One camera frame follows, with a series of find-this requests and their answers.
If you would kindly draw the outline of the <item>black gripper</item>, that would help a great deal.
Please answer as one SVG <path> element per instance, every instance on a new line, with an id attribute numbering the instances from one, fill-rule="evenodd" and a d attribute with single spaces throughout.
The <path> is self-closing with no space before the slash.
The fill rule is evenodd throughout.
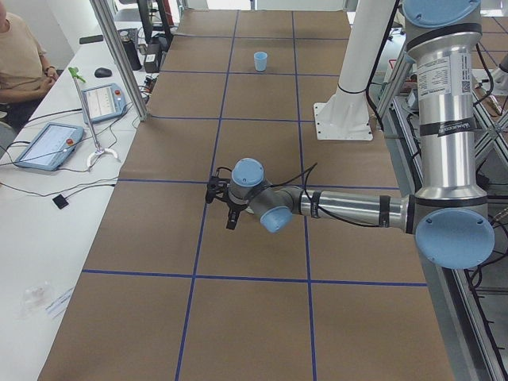
<path id="1" fill-rule="evenodd" d="M 226 228 L 234 230 L 237 227 L 240 212 L 248 208 L 248 202 L 230 192 L 229 186 L 226 186 L 226 179 L 211 176 L 206 184 L 205 201 L 207 204 L 211 204 L 215 199 L 228 206 Z"/>

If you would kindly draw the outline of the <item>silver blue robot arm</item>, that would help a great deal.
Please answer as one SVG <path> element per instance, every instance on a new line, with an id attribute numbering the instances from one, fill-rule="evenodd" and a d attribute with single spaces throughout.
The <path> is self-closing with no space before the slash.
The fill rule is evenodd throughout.
<path id="1" fill-rule="evenodd" d="M 276 233 L 296 214 L 332 218 L 364 228 L 398 228 L 418 251 L 449 269 L 487 260 L 495 232 L 487 194 L 475 175 L 474 87 L 471 51 L 482 36 L 478 1 L 361 1 L 336 92 L 314 105 L 320 140 L 369 141 L 367 97 L 372 76 L 397 12 L 405 18 L 402 60 L 417 69 L 422 185 L 404 198 L 367 196 L 274 184 L 263 165 L 239 160 L 229 178 L 212 175 L 207 202 L 228 206 L 227 228 L 244 210 Z"/>

